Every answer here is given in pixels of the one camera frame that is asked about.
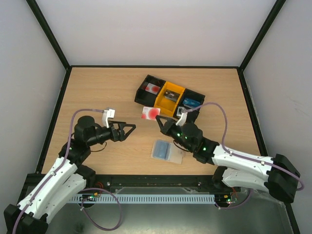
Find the yellow bin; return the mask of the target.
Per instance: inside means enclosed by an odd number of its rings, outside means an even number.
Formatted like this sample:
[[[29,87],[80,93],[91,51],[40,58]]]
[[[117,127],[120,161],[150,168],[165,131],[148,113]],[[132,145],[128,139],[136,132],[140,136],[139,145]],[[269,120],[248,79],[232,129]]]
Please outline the yellow bin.
[[[165,97],[165,93],[168,90],[178,94],[176,101],[170,100],[170,99]],[[156,97],[154,107],[160,108],[160,112],[162,114],[173,117],[174,113],[176,111],[177,105],[178,105],[184,91],[185,91],[184,87],[166,81],[164,83],[163,87],[160,89],[159,94]]]

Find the red credit card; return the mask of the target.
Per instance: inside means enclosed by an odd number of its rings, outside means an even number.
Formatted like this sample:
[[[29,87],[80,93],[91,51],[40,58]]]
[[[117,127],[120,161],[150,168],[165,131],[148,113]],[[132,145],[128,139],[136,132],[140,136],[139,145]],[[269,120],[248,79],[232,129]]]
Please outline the red credit card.
[[[156,116],[160,114],[160,108],[155,108],[155,107],[143,107],[142,110],[142,119],[147,119],[147,120],[156,120]]]

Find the black bin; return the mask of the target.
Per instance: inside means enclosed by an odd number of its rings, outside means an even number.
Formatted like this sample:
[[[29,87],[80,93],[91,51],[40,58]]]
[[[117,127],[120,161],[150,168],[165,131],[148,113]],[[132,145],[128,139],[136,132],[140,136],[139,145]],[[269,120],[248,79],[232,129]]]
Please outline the black bin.
[[[204,103],[204,100],[205,100],[205,95],[197,93],[193,90],[185,89],[185,91],[181,95],[180,100],[178,101],[173,117],[178,119],[177,111],[179,107],[184,107],[186,110],[193,109],[195,107],[202,105]],[[186,122],[195,123],[199,115],[199,110],[200,109],[189,112],[187,115]]]
[[[135,95],[135,102],[147,107],[153,107],[160,93],[160,90],[165,84],[165,80],[147,75]]]

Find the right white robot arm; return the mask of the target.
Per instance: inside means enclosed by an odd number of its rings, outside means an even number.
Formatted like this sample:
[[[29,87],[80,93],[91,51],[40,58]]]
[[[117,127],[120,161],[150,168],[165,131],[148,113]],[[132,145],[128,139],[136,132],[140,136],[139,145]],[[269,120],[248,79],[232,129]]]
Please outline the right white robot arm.
[[[245,187],[269,193],[284,203],[292,203],[298,190],[299,171],[284,155],[255,156],[227,148],[210,140],[194,123],[179,124],[170,117],[156,116],[160,131],[184,147],[203,163],[216,165],[213,187]]]

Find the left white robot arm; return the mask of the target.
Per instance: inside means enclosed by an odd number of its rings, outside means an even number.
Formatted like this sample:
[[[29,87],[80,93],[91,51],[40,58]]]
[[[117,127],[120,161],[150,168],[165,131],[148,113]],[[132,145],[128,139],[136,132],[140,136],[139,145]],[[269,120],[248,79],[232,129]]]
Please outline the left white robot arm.
[[[9,234],[43,234],[56,213],[75,194],[95,184],[96,172],[83,165],[91,154],[91,146],[124,141],[136,128],[135,124],[106,121],[97,124],[93,117],[82,116],[70,126],[69,142],[65,143],[58,158],[37,184],[17,205],[4,210]]]

